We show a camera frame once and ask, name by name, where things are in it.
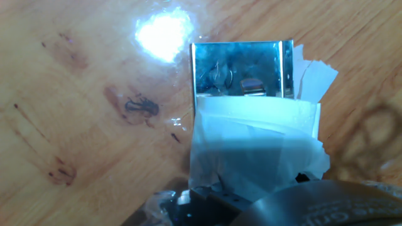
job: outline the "white tissue paper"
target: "white tissue paper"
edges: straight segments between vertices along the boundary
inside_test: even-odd
[[[296,184],[298,173],[321,179],[330,167],[318,141],[320,104],[338,72],[293,50],[295,100],[198,97],[189,187],[224,182],[249,201]]]
[[[303,45],[293,49],[293,86],[295,99],[318,103],[338,75],[322,61],[303,59]]]

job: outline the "ink mark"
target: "ink mark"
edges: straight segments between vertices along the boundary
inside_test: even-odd
[[[180,140],[176,137],[176,134],[171,133],[170,134],[179,144],[181,144]]]
[[[19,109],[19,108],[18,108],[18,104],[14,104],[14,107],[15,107],[16,109],[18,109],[19,113],[36,129],[37,132],[39,132],[39,134],[40,134],[44,139],[46,139],[46,140],[50,143],[50,140],[47,139],[46,136],[37,128],[37,126],[33,124],[33,122],[32,122],[31,119],[28,117],[28,115],[27,115],[22,109]]]
[[[134,110],[143,110],[149,112],[151,115],[156,116],[159,113],[158,104],[148,100],[143,97],[140,98],[140,103],[135,103],[130,97],[128,97],[129,101],[124,105],[124,108],[128,112],[132,112]]]

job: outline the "gray metal object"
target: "gray metal object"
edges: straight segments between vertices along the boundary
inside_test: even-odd
[[[197,96],[266,95],[293,98],[293,40],[193,43]]]
[[[402,200],[399,198],[357,183],[313,181],[258,200],[231,226],[394,225],[401,222]]]

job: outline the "wood grain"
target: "wood grain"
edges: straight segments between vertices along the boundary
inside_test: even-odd
[[[175,9],[193,29],[161,62],[136,24]],[[119,225],[181,185],[193,41],[304,44],[305,58],[339,71],[321,101],[326,177],[402,186],[401,10],[399,0],[1,1],[0,224]],[[127,110],[130,99],[141,109]]]

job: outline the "shiny metal bracket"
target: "shiny metal bracket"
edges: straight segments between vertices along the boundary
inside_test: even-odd
[[[293,98],[293,40],[193,43],[197,97],[246,95]]]

